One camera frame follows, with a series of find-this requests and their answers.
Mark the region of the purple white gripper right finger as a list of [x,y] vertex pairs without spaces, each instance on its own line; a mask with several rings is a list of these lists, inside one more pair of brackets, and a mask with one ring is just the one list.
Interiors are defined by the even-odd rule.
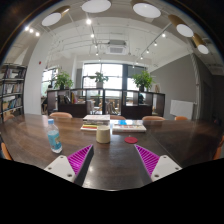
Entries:
[[158,156],[137,144],[134,145],[140,176],[143,183],[151,183],[181,170],[181,167],[168,155]]

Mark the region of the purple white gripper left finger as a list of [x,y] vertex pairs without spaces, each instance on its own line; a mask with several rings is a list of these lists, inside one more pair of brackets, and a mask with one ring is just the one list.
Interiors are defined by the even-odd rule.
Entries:
[[68,157],[58,156],[45,168],[45,171],[82,186],[93,155],[94,147],[88,145]]

